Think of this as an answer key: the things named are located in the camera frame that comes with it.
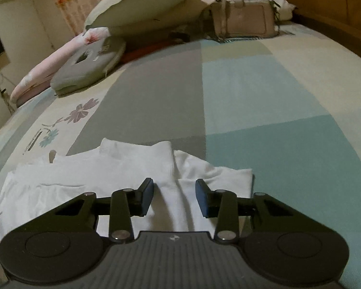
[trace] handbag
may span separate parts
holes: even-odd
[[[216,0],[211,4],[215,35],[220,40],[274,37],[277,6],[272,0]]]

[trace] black mechanical arm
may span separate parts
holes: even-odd
[[[203,216],[218,218],[213,237],[135,238],[130,217],[145,216],[153,194],[151,178],[109,198],[86,192],[11,231],[0,243],[4,288],[342,288],[345,240],[265,193],[238,198],[198,179]],[[96,233],[99,215],[110,215],[108,237]],[[239,216],[250,216],[251,231],[239,234]]]

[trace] flower pattern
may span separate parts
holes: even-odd
[[[55,127],[56,124],[60,123],[63,121],[63,118],[59,118],[54,124],[52,125],[45,125],[45,124],[41,124],[42,126],[45,126],[45,127]]]
[[[57,135],[59,135],[58,129],[50,130],[49,133],[43,138],[43,140],[40,141],[39,145],[41,147],[46,147],[55,139]]]
[[[85,118],[88,115],[87,110],[92,109],[95,105],[99,103],[98,99],[91,99],[86,104],[79,104],[75,110],[73,110],[70,115],[64,120],[70,122],[78,122],[81,118]]]

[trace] gray stripe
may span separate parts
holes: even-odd
[[[180,150],[204,158],[200,43],[162,50],[126,69],[67,155],[93,149],[104,137],[134,144],[178,139]]]
[[[20,142],[22,137],[28,131],[28,129],[32,126],[32,124],[38,119],[38,117],[45,111],[45,109],[51,105],[51,103],[56,99],[55,92],[51,89],[47,89],[49,92],[46,96],[37,103],[31,114],[29,114],[28,118],[16,129],[12,137],[8,140],[6,145],[0,151],[0,172],[8,158],[14,151],[17,144]]]

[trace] circular pad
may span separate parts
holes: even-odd
[[[304,232],[290,232],[277,240],[278,249],[287,256],[307,258],[321,251],[322,243],[317,237]]]
[[[95,231],[12,231],[0,242],[0,263],[13,278],[28,284],[56,284],[91,269],[103,254]]]
[[[311,287],[338,280],[349,258],[336,232],[253,232],[241,242],[245,260],[273,282]]]
[[[70,239],[60,232],[41,232],[29,238],[25,244],[27,251],[38,257],[58,256],[70,246]]]

